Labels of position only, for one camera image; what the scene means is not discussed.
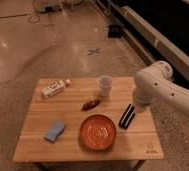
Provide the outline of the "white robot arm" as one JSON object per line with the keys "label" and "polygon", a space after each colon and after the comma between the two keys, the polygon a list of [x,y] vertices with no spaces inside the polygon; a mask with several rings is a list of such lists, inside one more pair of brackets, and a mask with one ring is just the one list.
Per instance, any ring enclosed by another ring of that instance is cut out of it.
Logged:
{"label": "white robot arm", "polygon": [[171,65],[157,61],[134,75],[133,98],[137,104],[148,105],[152,98],[159,98],[176,107],[189,117],[189,90],[170,81]]}

